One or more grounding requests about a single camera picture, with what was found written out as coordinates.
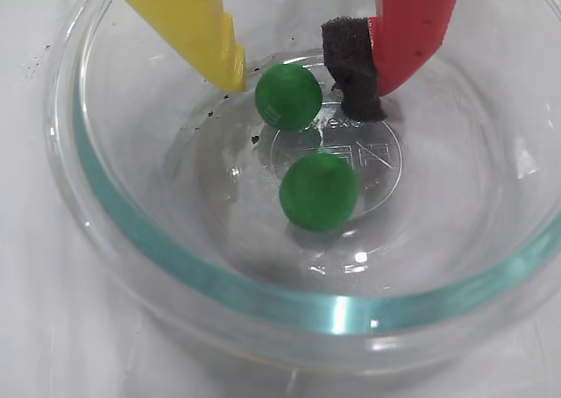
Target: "teal glass rim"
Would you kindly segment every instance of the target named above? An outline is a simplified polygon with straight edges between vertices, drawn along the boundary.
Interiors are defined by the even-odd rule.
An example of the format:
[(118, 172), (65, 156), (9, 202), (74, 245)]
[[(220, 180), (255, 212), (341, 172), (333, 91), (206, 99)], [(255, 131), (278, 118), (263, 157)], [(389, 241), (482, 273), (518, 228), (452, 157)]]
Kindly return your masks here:
[[(561, 15), (561, 0), (550, 0), (550, 4)], [(77, 12), (74, 21), (84, 8), (82, 6)], [(67, 34), (73, 28), (70, 25)], [(84, 48), (87, 49), (91, 43), (94, 32), (95, 29), (83, 39)], [(484, 273), (427, 293), (402, 297), (319, 295), (237, 276), (199, 259), (175, 243), (111, 180), (92, 145), (84, 115), (81, 85), (84, 58), (85, 55), (75, 58), (74, 78), (70, 84), (69, 124), (83, 175), (99, 205), (121, 234), (157, 267), (200, 295), (238, 314), (291, 330), (332, 336), (375, 336), (412, 330), (468, 314), (520, 287), (538, 272), (538, 268), (555, 257), (560, 246), (561, 214), (556, 215), (516, 254)], [(52, 105), (47, 101), (50, 110)], [(47, 113), (50, 117), (47, 119), (47, 139), (53, 162), (59, 159), (57, 154), (61, 154), (60, 146), (56, 145), (60, 122), (52, 112)], [(55, 168), (55, 173), (58, 173), (59, 179), (65, 177), (60, 174), (56, 163), (54, 166), (58, 168)], [(73, 203), (72, 207), (80, 207), (80, 204)]]

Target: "white table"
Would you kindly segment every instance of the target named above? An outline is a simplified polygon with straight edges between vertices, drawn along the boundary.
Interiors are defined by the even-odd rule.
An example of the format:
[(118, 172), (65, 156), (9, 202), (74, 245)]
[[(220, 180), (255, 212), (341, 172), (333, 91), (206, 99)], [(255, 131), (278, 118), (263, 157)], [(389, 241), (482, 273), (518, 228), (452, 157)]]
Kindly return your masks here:
[(97, 265), (46, 162), (49, 48), (75, 0), (0, 0), (0, 396), (561, 396), (561, 297), (453, 363), (369, 380), (256, 367), (181, 340)]

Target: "yellow plastic tong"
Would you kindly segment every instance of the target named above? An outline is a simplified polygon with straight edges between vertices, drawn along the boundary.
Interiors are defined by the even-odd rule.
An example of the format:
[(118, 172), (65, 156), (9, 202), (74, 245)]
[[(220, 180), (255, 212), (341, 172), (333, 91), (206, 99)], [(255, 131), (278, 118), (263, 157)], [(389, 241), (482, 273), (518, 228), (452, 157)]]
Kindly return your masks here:
[(125, 0), (209, 82), (245, 90), (245, 51), (222, 0)]

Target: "black sponge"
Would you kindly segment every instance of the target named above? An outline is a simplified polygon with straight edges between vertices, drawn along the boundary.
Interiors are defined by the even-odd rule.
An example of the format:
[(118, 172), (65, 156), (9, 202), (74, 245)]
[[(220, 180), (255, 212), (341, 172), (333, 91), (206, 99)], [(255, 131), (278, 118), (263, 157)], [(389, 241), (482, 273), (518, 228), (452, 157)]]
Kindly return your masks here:
[(343, 112), (359, 122), (384, 120), (368, 19), (335, 18), (322, 25), (322, 33), (324, 63), (343, 91)]

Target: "bowl bottom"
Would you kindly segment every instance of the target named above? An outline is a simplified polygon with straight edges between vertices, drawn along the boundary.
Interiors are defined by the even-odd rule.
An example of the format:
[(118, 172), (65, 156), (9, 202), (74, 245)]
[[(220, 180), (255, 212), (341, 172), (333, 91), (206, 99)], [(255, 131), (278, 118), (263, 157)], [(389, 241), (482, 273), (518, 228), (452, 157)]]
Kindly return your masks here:
[[(303, 65), (322, 87), (305, 131), (276, 131), (255, 108), (260, 76), (279, 62)], [(197, 225), (206, 255), (288, 288), (385, 296), (453, 282), (509, 252), (517, 194), (501, 177), (505, 131), (461, 70), (433, 58), (383, 99), (388, 120), (372, 124), (340, 110), (321, 51), (277, 54), (250, 71), (245, 93), (202, 102), (166, 158), (168, 206), (178, 220), (197, 215), (184, 225)], [(347, 160), (360, 183), (352, 219), (328, 233), (291, 225), (278, 199), (288, 168), (319, 149)]]

